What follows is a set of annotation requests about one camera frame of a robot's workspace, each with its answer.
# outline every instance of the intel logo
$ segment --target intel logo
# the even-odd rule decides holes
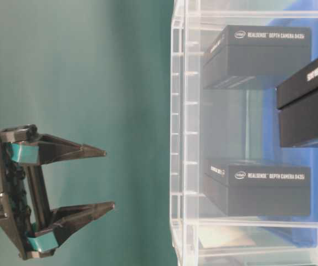
[[[242,38],[245,37],[246,34],[247,34],[247,33],[246,33],[245,31],[240,30],[240,31],[236,32],[236,33],[234,34],[234,36],[235,36],[237,39],[242,39]]]
[[[243,179],[247,174],[245,172],[237,172],[235,174],[236,179]]]

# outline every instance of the gripper jaw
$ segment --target gripper jaw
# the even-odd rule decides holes
[[[103,156],[106,151],[96,147],[39,134],[35,125],[0,131],[0,227],[22,259],[52,256],[72,234],[115,206],[105,202],[50,209],[42,165]],[[25,179],[33,210],[27,203]]]

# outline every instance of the black box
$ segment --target black box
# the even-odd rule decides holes
[[[277,87],[281,147],[318,147],[318,58]]]
[[[208,160],[205,195],[227,216],[308,216],[310,168]]]
[[[286,77],[310,62],[309,28],[228,25],[203,55],[204,88]]]

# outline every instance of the green wall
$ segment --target green wall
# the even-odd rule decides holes
[[[108,151],[44,167],[51,207],[114,211],[54,257],[0,265],[176,265],[168,226],[173,0],[0,0],[0,128],[35,123]]]

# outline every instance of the clear plastic bin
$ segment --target clear plastic bin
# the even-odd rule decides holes
[[[220,47],[219,38],[228,25],[306,28],[310,54],[289,48],[271,54],[254,43],[208,66],[207,54],[230,45]],[[288,36],[301,35],[273,35],[276,46]],[[275,89],[317,57],[318,0],[175,1],[170,225],[179,265],[318,265],[318,148],[280,147]],[[278,73],[261,73],[274,64]],[[251,169],[256,183],[236,185]],[[266,185],[262,172],[278,180]]]

